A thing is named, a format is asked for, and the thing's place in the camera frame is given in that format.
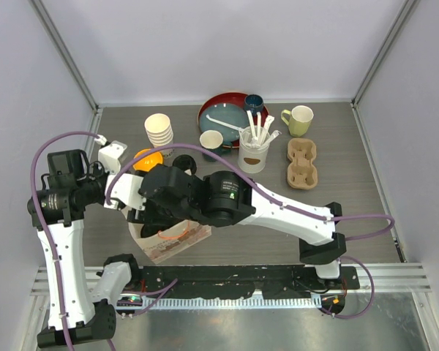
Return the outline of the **brown paper takeout bag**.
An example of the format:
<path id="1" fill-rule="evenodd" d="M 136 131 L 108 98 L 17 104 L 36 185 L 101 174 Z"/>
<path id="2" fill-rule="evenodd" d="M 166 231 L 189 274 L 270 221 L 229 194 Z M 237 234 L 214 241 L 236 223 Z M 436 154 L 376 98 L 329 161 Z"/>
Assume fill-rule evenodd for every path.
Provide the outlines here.
<path id="1" fill-rule="evenodd" d="M 142 238 L 141 230 L 146 228 L 144 224 L 128 222 L 128 229 L 134 242 L 154 264 L 160 264 L 211 236 L 210 226 L 187 220 L 167 230 L 158 230 L 148 238 Z"/>

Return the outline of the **stack of white paper cups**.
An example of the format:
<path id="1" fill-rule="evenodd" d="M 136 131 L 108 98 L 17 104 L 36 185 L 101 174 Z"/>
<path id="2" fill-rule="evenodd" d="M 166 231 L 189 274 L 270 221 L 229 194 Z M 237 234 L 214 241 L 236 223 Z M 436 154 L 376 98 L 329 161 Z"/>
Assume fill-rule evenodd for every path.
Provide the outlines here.
<path id="1" fill-rule="evenodd" d="M 153 147 L 167 146 L 173 143 L 173 130 L 167 115 L 163 113 L 150 115 L 144 122 L 144 128 Z"/>

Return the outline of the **white straw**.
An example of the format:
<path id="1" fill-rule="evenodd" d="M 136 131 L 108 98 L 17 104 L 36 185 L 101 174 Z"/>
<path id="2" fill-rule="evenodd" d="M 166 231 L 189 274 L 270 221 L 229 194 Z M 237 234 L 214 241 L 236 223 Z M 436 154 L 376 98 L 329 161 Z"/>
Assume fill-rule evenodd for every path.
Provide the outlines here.
<path id="1" fill-rule="evenodd" d="M 210 115 L 208 115 L 208 114 L 206 115 L 206 119 L 207 119 L 208 121 L 212 122 L 212 123 L 218 124 L 218 125 L 220 125 L 220 126 L 222 126 L 222 127 L 226 127 L 226 128 L 228 128 L 228 129 L 235 130 L 235 131 L 237 131 L 237 132 L 243 132 L 243 131 L 245 130 L 245 128 L 243 128 L 243 127 L 238 127 L 238 126 L 235 126 L 235 125 L 229 124 L 229 123 L 227 123 L 227 122 L 220 121 L 220 120 L 217 120 L 217 119 L 215 119 L 215 118 L 212 118 L 212 117 L 211 117 Z"/>

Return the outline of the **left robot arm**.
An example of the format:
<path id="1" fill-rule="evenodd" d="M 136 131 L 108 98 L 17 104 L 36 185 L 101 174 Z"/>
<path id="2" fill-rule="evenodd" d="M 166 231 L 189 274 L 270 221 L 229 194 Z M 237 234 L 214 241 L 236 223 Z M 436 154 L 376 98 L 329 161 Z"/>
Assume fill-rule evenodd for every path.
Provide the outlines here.
<path id="1" fill-rule="evenodd" d="M 89 163 L 80 149 L 50 153 L 42 188 L 27 210 L 45 254 L 50 309 L 48 326 L 37 335 L 41 349 L 111 339 L 116 332 L 116 304 L 122 291 L 140 286 L 132 254 L 109 257 L 91 295 L 83 261 L 86 206 L 105 202 L 108 174 L 100 162 Z"/>

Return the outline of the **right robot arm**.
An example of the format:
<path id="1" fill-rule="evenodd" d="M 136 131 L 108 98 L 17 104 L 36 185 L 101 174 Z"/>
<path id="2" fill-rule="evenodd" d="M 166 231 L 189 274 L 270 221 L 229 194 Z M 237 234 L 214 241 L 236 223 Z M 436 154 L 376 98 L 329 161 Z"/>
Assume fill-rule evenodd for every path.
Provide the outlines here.
<path id="1" fill-rule="evenodd" d="M 339 259 L 346 243 L 336 231 L 335 205 L 306 205 L 227 170 L 199 178 L 165 165 L 135 176 L 128 194 L 143 224 L 170 227 L 190 220 L 210 227 L 248 225 L 293 235 L 299 239 L 300 261 L 315 269 L 321 287 L 331 289 L 342 280 Z"/>

